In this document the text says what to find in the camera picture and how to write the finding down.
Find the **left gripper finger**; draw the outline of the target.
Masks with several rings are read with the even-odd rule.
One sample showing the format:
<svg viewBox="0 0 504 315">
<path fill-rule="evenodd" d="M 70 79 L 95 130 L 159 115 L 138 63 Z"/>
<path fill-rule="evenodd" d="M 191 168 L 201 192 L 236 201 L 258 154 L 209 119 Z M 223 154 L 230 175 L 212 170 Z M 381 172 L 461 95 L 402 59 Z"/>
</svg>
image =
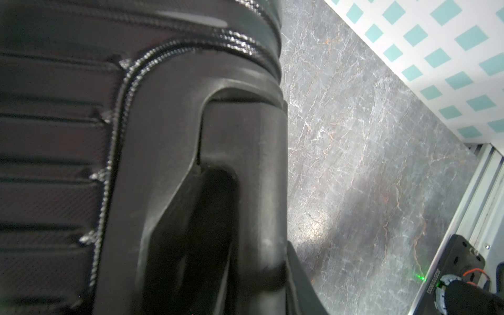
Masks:
<svg viewBox="0 0 504 315">
<path fill-rule="evenodd" d="M 291 242 L 287 243 L 286 314 L 328 315 Z"/>
</svg>

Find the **black hard-shell suitcase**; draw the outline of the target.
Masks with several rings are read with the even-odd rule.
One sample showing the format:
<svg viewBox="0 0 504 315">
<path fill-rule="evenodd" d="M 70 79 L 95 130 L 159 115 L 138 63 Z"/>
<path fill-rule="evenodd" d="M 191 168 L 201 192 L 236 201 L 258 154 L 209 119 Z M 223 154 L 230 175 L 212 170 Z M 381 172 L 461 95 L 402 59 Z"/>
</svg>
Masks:
<svg viewBox="0 0 504 315">
<path fill-rule="evenodd" d="M 1 313 L 287 314 L 279 1 L 1 2 Z"/>
</svg>

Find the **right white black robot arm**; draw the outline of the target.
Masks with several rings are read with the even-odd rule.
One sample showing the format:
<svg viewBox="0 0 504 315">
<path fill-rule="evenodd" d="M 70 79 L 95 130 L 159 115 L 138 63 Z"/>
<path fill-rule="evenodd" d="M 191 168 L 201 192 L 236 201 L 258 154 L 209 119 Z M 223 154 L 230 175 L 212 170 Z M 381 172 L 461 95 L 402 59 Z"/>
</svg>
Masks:
<svg viewBox="0 0 504 315">
<path fill-rule="evenodd" d="M 446 274 L 436 286 L 434 305 L 440 314 L 503 314 L 503 262 L 496 268 L 496 292 L 488 290 L 491 279 L 482 269 L 466 272 L 480 272 L 487 277 L 484 287 L 463 278 Z"/>
</svg>

